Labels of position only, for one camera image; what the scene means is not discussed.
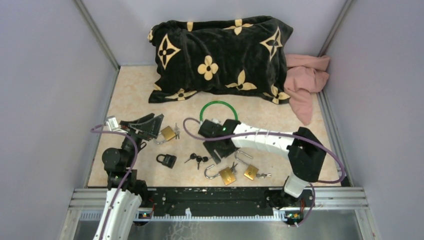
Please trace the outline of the black headed keys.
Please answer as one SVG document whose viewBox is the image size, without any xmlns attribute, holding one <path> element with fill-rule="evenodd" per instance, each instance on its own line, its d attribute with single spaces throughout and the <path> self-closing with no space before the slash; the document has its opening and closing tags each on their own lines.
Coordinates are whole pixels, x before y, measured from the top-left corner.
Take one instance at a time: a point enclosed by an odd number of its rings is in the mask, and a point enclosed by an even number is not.
<svg viewBox="0 0 424 240">
<path fill-rule="evenodd" d="M 197 155 L 195 159 L 196 159 L 196 162 L 197 162 L 197 169 L 199 170 L 200 169 L 200 164 L 201 163 L 206 163 L 210 158 L 208 156 Z"/>
</svg>

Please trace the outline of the brass padlock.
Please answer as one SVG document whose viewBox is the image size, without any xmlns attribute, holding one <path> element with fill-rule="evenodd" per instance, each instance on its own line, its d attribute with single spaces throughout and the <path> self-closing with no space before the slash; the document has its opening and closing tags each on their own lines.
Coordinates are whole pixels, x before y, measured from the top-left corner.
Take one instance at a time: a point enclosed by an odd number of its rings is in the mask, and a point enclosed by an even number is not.
<svg viewBox="0 0 424 240">
<path fill-rule="evenodd" d="M 226 167 L 222 170 L 220 170 L 218 173 L 216 173 L 215 175 L 209 175 L 208 171 L 213 168 L 215 165 L 210 165 L 208 166 L 205 170 L 204 170 L 204 176 L 206 179 L 208 180 L 212 180 L 215 179 L 217 177 L 220 177 L 224 183 L 225 186 L 228 186 L 232 183 L 234 183 L 236 181 L 236 176 L 235 174 L 233 174 L 230 170 L 231 167 Z"/>
<path fill-rule="evenodd" d="M 170 126 L 166 126 L 165 128 L 163 128 L 160 131 L 160 137 L 159 140 L 157 140 L 156 138 L 154 139 L 154 142 L 157 145 L 161 145 L 164 144 L 166 142 L 169 142 L 170 140 L 174 139 L 177 136 L 176 132 L 174 131 L 174 129 Z"/>
<path fill-rule="evenodd" d="M 254 180 L 257 177 L 257 174 L 259 172 L 259 169 L 257 167 L 255 167 L 254 165 L 245 162 L 244 160 L 242 160 L 240 158 L 240 155 L 244 155 L 246 157 L 248 157 L 249 159 L 253 159 L 253 157 L 241 150 L 237 150 L 234 154 L 234 158 L 239 161 L 240 163 L 244 164 L 246 166 L 246 170 L 244 171 L 244 176 L 250 180 Z"/>
</svg>

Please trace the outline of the keys of padlock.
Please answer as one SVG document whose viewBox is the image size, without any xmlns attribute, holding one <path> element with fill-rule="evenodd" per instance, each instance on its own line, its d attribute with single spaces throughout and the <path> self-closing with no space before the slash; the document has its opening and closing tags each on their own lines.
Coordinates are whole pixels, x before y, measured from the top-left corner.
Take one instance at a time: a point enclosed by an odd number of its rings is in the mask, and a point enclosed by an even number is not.
<svg viewBox="0 0 424 240">
<path fill-rule="evenodd" d="M 257 178 L 259 179 L 265 179 L 265 178 L 270 178 L 272 177 L 272 175 L 270 173 L 258 173 L 256 175 Z"/>
<path fill-rule="evenodd" d="M 233 162 L 232 166 L 230 168 L 231 173 L 234 174 L 234 175 L 237 173 L 237 170 L 236 170 L 237 165 L 238 165 L 237 163 Z"/>
</svg>

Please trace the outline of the single black headed key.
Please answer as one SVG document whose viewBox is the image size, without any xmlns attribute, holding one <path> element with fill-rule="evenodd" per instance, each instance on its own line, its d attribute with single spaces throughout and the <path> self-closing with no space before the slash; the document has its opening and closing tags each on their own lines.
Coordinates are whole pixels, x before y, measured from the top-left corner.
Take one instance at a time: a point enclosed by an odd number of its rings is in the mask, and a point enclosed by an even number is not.
<svg viewBox="0 0 424 240">
<path fill-rule="evenodd" d="M 196 158 L 197 158 L 197 154 L 196 153 L 191 153 L 190 156 L 189 156 L 189 158 L 184 162 L 184 164 L 186 164 L 190 160 L 194 160 Z"/>
</svg>

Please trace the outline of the silver padlock keys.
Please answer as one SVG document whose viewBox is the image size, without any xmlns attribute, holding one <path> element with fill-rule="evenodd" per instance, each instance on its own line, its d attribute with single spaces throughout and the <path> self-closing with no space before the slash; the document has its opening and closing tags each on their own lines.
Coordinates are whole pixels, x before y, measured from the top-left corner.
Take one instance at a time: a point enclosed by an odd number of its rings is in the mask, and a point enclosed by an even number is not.
<svg viewBox="0 0 424 240">
<path fill-rule="evenodd" d="M 179 140 L 180 139 L 181 130 L 178 127 L 178 124 L 177 123 L 175 124 L 174 132 L 175 132 L 175 139 L 176 140 Z"/>
</svg>

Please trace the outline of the green cable lock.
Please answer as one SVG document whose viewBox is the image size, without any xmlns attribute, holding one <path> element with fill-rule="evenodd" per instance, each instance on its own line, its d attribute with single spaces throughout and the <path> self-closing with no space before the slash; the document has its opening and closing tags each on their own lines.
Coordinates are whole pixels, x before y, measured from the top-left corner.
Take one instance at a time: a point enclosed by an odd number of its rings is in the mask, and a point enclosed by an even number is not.
<svg viewBox="0 0 424 240">
<path fill-rule="evenodd" d="M 233 105 L 222 100 L 213 100 L 206 103 L 199 112 L 200 123 L 205 120 L 221 123 L 225 118 L 239 120 L 239 115 Z"/>
</svg>

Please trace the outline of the black u-lock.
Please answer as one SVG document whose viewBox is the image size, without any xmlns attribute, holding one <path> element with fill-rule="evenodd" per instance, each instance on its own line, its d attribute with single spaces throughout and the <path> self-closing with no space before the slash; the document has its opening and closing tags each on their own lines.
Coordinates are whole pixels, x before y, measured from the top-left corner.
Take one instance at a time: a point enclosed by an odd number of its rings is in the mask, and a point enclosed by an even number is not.
<svg viewBox="0 0 424 240">
<path fill-rule="evenodd" d="M 158 154 L 156 156 L 156 161 L 163 166 L 172 169 L 176 163 L 177 157 L 170 154 Z"/>
</svg>

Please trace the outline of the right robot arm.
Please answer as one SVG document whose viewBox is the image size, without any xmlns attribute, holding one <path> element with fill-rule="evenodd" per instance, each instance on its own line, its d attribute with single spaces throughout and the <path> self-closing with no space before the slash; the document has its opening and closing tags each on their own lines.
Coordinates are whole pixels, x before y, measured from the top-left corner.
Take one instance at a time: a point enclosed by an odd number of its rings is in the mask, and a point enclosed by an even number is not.
<svg viewBox="0 0 424 240">
<path fill-rule="evenodd" d="M 295 206 L 310 183 L 319 179 L 327 151 L 316 136 L 305 127 L 295 132 L 278 132 L 227 119 L 223 124 L 205 120 L 198 134 L 221 148 L 250 148 L 278 154 L 287 159 L 291 173 L 285 181 L 281 199 Z"/>
</svg>

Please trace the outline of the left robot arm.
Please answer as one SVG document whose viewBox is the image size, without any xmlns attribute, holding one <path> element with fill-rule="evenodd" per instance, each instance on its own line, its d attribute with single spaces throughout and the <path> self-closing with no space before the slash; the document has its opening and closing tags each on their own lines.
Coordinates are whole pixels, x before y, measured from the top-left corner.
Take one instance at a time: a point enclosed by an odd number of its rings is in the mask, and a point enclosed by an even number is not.
<svg viewBox="0 0 424 240">
<path fill-rule="evenodd" d="M 95 240 L 126 240 L 138 208 L 149 203 L 146 182 L 137 179 L 134 165 L 147 142 L 158 137 L 163 119 L 163 114 L 154 113 L 131 121 L 117 121 L 115 116 L 109 116 L 90 130 L 124 137 L 121 147 L 110 147 L 101 155 L 107 173 L 107 192 Z"/>
</svg>

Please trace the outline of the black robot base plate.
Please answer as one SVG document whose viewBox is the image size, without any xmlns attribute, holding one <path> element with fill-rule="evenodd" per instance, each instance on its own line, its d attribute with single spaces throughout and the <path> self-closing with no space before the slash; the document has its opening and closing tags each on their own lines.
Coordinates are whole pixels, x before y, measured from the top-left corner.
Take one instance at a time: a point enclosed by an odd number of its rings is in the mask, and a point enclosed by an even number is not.
<svg viewBox="0 0 424 240">
<path fill-rule="evenodd" d="M 136 180 L 129 188 L 141 196 L 141 208 L 151 217 L 270 217 L 283 211 L 290 224 L 300 223 L 305 209 L 314 204 L 312 190 L 292 197 L 281 188 L 272 187 L 156 187 L 148 188 L 144 180 Z"/>
</svg>

